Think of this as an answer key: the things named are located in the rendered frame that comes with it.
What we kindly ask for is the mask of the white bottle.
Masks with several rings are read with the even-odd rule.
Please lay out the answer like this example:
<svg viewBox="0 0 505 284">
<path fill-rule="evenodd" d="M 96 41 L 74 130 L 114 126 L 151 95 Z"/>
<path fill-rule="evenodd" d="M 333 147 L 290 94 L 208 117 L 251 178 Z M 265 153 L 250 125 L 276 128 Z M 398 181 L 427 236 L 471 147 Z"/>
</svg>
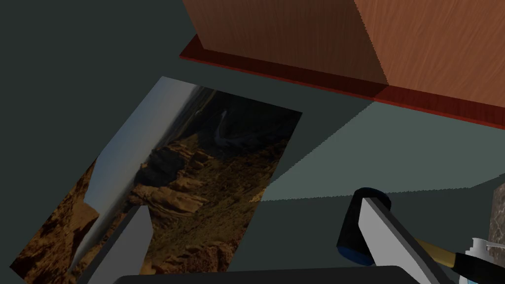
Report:
<svg viewBox="0 0 505 284">
<path fill-rule="evenodd" d="M 505 245 L 489 242 L 480 238 L 473 238 L 473 244 L 465 251 L 465 255 L 474 256 L 490 263 L 497 264 L 496 259 L 490 255 L 489 248 L 505 249 Z"/>
</svg>

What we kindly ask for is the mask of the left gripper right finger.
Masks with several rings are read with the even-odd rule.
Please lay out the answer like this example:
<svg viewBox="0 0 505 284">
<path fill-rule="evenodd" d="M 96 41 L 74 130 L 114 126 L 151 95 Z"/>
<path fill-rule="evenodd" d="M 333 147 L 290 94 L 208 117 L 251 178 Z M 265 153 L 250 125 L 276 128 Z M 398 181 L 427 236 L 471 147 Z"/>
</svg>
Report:
<svg viewBox="0 0 505 284">
<path fill-rule="evenodd" d="M 419 284 L 455 284 L 379 199 L 362 199 L 358 224 L 376 265 L 400 267 Z"/>
</svg>

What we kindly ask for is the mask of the brown wooden cupboard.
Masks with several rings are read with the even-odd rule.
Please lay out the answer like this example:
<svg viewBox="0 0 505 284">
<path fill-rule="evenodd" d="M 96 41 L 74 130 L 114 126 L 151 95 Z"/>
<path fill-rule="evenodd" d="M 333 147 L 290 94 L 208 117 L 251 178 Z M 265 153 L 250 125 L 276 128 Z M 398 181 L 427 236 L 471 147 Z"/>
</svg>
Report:
<svg viewBox="0 0 505 284">
<path fill-rule="evenodd" d="M 181 58 L 505 130 L 505 0 L 182 0 Z"/>
</svg>

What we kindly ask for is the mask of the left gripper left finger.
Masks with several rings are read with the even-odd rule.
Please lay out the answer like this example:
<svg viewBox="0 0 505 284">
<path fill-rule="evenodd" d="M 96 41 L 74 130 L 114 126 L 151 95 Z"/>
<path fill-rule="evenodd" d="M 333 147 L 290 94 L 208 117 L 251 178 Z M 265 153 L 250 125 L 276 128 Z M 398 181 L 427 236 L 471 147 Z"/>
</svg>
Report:
<svg viewBox="0 0 505 284">
<path fill-rule="evenodd" d="M 77 284 L 115 284 L 138 275 L 153 234 L 148 206 L 134 206 L 99 250 Z"/>
</svg>

